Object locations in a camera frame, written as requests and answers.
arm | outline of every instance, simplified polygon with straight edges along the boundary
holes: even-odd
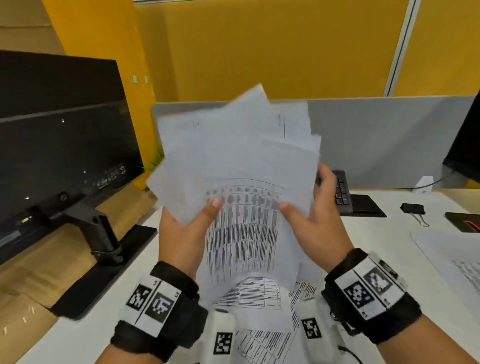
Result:
[[[158,233],[158,260],[174,266],[182,272],[182,275],[184,273],[195,280],[204,254],[206,231],[221,207],[222,200],[214,198],[188,226],[180,225],[164,208]],[[135,354],[109,345],[96,364],[163,364],[163,362],[151,354]]]
[[[335,206],[336,176],[325,165],[318,172],[321,186],[315,186],[315,202],[308,218],[294,206],[281,203],[305,254],[327,273],[353,250]],[[476,364],[477,362],[426,316],[420,317],[398,335],[378,345],[387,364]]]

gray partition panel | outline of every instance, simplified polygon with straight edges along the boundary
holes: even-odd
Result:
[[[445,177],[442,162],[470,109],[467,97],[374,97],[309,100],[312,133],[322,135],[321,160],[345,170],[350,187],[412,187],[422,176]],[[224,102],[157,103],[155,119],[221,107]]]

forearm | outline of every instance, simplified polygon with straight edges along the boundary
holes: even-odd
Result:
[[[96,364],[163,364],[163,361],[151,354],[132,354],[109,345],[103,350]]]
[[[378,350],[387,364],[478,364],[424,315]]]

person's left hand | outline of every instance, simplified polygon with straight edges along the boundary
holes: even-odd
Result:
[[[158,260],[173,265],[195,280],[204,255],[205,234],[222,204],[220,198],[214,198],[187,226],[176,221],[164,207],[158,232]]]

person's right hand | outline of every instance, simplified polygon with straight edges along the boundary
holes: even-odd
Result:
[[[287,202],[279,208],[305,254],[330,273],[353,250],[353,245],[335,205],[336,175],[323,163],[318,165],[318,173],[322,184],[315,185],[315,202],[308,218]]]

